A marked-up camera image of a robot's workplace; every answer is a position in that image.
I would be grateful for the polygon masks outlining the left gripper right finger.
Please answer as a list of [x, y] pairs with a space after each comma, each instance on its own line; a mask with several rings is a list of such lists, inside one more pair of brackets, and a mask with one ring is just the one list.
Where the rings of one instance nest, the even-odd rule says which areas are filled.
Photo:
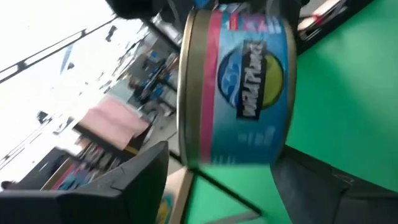
[[292, 223], [397, 224], [397, 192], [292, 147], [271, 173]]

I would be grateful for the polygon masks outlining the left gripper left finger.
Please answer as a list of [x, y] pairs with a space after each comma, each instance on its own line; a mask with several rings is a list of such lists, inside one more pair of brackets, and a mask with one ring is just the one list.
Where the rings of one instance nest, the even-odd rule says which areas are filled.
[[1, 192], [1, 223], [155, 223], [168, 163], [168, 143], [161, 141], [75, 190]]

